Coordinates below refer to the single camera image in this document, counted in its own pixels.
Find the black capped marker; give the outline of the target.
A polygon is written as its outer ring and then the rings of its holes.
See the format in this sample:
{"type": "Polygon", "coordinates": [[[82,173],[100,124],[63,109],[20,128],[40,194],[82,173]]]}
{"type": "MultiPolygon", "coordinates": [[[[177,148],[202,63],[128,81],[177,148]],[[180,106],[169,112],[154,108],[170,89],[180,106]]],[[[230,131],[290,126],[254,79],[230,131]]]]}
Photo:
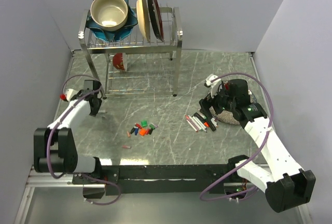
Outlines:
{"type": "Polygon", "coordinates": [[[204,127],[204,125],[195,117],[195,119],[196,119],[196,121],[197,121],[197,123],[198,123],[198,125],[202,128],[202,130],[205,132],[205,133],[207,133],[207,130],[205,129],[205,127],[204,127]]]}

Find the pink highlighter pen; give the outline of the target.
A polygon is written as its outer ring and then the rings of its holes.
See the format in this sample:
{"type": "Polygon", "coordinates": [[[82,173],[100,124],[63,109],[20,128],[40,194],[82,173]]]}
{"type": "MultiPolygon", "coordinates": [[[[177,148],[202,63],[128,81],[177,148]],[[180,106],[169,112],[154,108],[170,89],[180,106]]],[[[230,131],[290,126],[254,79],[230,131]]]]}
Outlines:
{"type": "Polygon", "coordinates": [[[189,116],[189,119],[197,127],[197,130],[199,130],[199,131],[203,130],[203,128],[200,127],[200,125],[195,121],[195,119],[193,117],[189,116]]]}

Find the green marker cap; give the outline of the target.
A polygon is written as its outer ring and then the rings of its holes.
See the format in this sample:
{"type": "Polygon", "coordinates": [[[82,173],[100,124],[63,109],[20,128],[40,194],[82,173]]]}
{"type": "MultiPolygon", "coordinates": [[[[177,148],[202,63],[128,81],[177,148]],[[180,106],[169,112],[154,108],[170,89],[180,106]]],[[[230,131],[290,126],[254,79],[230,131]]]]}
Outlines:
{"type": "Polygon", "coordinates": [[[142,121],[141,124],[142,124],[142,127],[147,127],[148,126],[147,121],[145,121],[145,120],[142,121]]]}

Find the green black marker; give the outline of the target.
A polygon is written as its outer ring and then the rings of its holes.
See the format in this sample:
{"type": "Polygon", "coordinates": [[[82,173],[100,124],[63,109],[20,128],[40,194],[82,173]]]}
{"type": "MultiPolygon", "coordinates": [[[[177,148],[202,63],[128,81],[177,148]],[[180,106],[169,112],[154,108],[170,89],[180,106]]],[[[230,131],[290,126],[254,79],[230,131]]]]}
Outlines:
{"type": "Polygon", "coordinates": [[[216,126],[213,122],[213,118],[206,117],[205,121],[213,132],[216,131],[216,126]]]}

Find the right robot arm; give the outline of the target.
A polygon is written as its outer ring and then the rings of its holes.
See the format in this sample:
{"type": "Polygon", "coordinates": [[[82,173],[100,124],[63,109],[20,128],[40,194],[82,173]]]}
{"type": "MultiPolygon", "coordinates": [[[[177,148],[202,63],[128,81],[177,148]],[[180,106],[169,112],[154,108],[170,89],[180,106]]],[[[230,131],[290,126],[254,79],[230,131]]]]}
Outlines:
{"type": "Polygon", "coordinates": [[[226,178],[240,181],[242,178],[261,190],[269,206],[277,213],[310,201],[316,177],[311,170],[305,171],[290,155],[272,127],[268,116],[259,103],[251,101],[247,81],[232,79],[223,82],[216,75],[209,75],[204,84],[209,94],[200,100],[203,114],[211,121],[210,109],[216,114],[231,112],[237,122],[258,146],[270,170],[266,171],[253,162],[253,157],[237,156],[229,160],[227,173],[209,185],[210,191],[226,178]]]}

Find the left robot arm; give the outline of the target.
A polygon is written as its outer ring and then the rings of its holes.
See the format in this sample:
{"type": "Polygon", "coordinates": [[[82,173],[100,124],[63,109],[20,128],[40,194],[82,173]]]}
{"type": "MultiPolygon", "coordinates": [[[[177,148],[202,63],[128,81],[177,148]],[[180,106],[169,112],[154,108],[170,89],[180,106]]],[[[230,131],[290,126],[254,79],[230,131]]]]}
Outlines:
{"type": "Polygon", "coordinates": [[[95,117],[101,107],[98,97],[101,83],[90,79],[84,81],[84,87],[77,91],[67,89],[60,99],[68,102],[65,111],[45,128],[34,132],[34,170],[38,173],[50,173],[59,179],[65,174],[84,174],[95,184],[103,177],[100,159],[79,155],[74,141],[74,131],[87,117],[95,117]]]}

